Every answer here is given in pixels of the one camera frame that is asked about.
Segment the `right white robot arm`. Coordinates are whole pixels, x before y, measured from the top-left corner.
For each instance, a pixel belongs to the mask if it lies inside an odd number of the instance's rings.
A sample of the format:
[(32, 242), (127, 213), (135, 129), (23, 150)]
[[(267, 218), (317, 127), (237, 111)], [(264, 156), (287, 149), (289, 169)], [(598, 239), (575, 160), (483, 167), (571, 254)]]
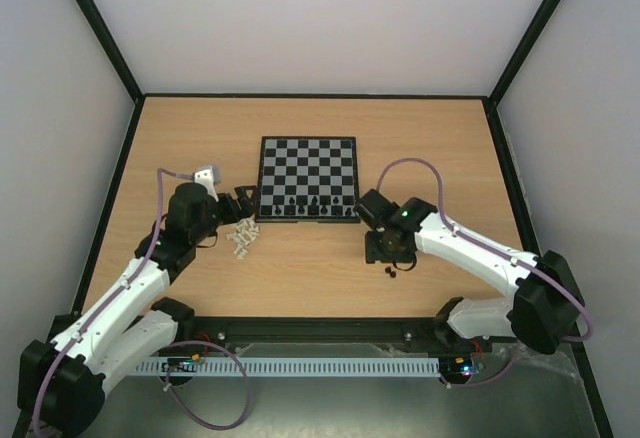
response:
[(369, 263), (417, 264), (420, 253), (441, 258), (499, 292), (496, 299), (449, 300), (435, 318), (436, 337), (455, 350), (473, 338), (515, 338), (552, 355), (568, 339), (584, 300), (567, 260), (541, 256), (490, 240), (449, 220), (435, 205), (412, 197), (404, 205), (369, 190), (354, 207), (369, 227)]

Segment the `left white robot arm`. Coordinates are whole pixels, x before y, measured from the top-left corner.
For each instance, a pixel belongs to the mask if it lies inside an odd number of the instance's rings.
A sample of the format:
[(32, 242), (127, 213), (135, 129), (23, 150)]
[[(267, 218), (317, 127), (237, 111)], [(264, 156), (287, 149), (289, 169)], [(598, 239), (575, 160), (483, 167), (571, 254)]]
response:
[(43, 425), (81, 434), (137, 365), (177, 346), (194, 311), (162, 295), (204, 240), (254, 214), (253, 194), (252, 187), (218, 193), (213, 179), (194, 177), (170, 198), (157, 198), (150, 234), (108, 291), (52, 339), (34, 340), (22, 352), (17, 404), (36, 436)]

